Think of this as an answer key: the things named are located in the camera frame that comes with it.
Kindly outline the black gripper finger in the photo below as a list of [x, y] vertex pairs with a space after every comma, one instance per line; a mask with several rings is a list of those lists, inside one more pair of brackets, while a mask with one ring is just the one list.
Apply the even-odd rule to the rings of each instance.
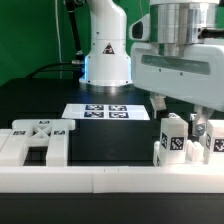
[[195, 106], [194, 112], [190, 115], [192, 121], [192, 134], [200, 137], [206, 131], [207, 122], [214, 113], [213, 109], [204, 106]]
[[160, 120], [168, 116], [164, 95], [151, 93], [150, 101], [153, 107], [153, 116], [156, 120]]

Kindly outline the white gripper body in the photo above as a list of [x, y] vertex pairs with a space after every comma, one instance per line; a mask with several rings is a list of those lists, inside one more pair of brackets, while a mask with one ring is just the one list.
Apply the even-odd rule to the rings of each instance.
[[193, 44], [182, 58], [158, 54], [149, 43], [134, 43], [131, 72], [135, 87], [224, 112], [224, 46]]

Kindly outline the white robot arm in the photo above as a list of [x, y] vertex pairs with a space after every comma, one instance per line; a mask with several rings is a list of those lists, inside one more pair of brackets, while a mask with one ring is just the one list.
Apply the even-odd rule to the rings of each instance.
[[224, 112], [223, 0], [149, 0], [149, 13], [126, 25], [113, 0], [86, 0], [91, 50], [82, 85], [114, 92], [130, 84], [150, 93], [154, 114], [165, 98], [194, 105], [193, 133], [201, 136], [214, 111]]

